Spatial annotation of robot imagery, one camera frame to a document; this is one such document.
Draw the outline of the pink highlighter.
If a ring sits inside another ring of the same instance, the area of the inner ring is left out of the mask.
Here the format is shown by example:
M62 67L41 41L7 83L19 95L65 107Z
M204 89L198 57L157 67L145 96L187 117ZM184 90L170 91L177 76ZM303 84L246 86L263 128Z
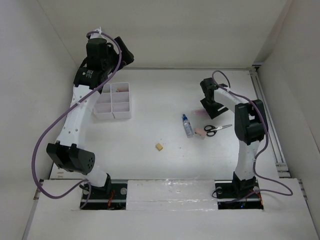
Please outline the pink highlighter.
M205 109L197 109L193 112L195 115L207 116L208 113Z

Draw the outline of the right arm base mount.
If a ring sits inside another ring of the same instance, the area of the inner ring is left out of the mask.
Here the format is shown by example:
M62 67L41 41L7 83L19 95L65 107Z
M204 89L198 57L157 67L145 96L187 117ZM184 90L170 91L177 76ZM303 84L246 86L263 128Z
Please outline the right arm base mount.
M219 210L263 210L264 205L259 193L253 189L237 192L231 182L216 182L211 196L217 199Z

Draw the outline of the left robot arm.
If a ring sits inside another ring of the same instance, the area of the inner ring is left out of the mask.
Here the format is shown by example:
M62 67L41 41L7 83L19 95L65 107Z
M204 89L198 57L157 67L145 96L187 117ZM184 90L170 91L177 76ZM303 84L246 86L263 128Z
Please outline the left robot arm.
M95 163L95 154L85 149L88 123L103 82L111 74L134 61L134 55L118 36L115 45L104 36L92 34L86 44L86 58L75 74L71 106L75 107L65 118L55 143L48 143L46 152L55 165L67 172L76 172L91 183L95 194L107 198L111 194L110 176Z

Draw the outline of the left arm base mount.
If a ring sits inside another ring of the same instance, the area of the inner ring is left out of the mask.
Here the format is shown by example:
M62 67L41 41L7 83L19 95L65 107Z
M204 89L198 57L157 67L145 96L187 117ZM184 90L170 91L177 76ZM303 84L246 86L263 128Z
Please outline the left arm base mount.
M127 181L113 181L110 193L93 186L88 202L82 210L126 210L127 192Z

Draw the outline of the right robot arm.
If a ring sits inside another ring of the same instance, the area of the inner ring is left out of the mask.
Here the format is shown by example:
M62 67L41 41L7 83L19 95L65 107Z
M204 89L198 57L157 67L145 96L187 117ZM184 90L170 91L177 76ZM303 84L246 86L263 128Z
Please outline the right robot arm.
M234 132L239 140L239 153L232 181L216 181L218 199L239 199L257 186L254 173L255 156L265 137L263 121L266 120L261 100L242 100L222 89L212 78L200 82L204 98L200 101L211 119L226 111L234 113Z

